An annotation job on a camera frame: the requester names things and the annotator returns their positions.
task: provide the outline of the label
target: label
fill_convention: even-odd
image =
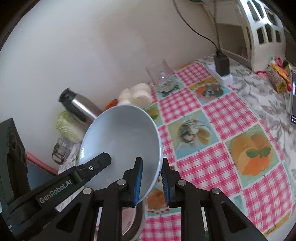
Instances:
[[[56,184],[54,184],[53,186],[51,186],[50,188],[48,188],[46,191],[37,195],[35,198],[36,198],[37,202],[43,207],[47,204],[47,202],[50,199],[52,199],[54,196],[60,194],[67,187],[69,187],[73,184],[74,184],[73,181],[69,177],[66,177],[66,178],[60,180],[59,182],[57,182]]]

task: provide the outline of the tablecloth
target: tablecloth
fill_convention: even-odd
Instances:
[[[283,97],[234,60],[234,83],[221,87],[205,68],[212,61],[206,56],[175,71],[177,86],[171,92],[157,93],[151,85],[153,104],[145,111],[158,127],[164,156],[181,178],[198,188],[220,188],[269,240],[283,240],[289,228],[281,226],[296,221],[296,132]],[[75,148],[59,173],[75,164]],[[180,240],[181,210],[166,206],[161,178],[147,201],[139,240]]]

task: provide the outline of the stainless steel bottle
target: stainless steel bottle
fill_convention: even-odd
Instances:
[[[69,88],[61,93],[59,102],[66,110],[88,126],[102,113],[93,102],[80,94],[74,93]]]

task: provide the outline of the screw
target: screw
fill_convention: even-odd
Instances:
[[[122,185],[126,184],[126,180],[120,179],[120,180],[117,181],[117,184],[122,186]]]
[[[84,188],[82,191],[84,194],[90,194],[92,192],[91,188]]]
[[[212,192],[215,194],[219,194],[221,192],[221,190],[219,188],[213,188]]]
[[[179,180],[179,181],[178,181],[178,184],[179,184],[180,186],[185,186],[185,185],[186,185],[186,181],[185,181],[185,180]]]

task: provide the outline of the cabbage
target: cabbage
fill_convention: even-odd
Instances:
[[[74,143],[82,142],[87,128],[75,119],[70,112],[64,110],[57,116],[56,129],[62,137],[68,138]]]

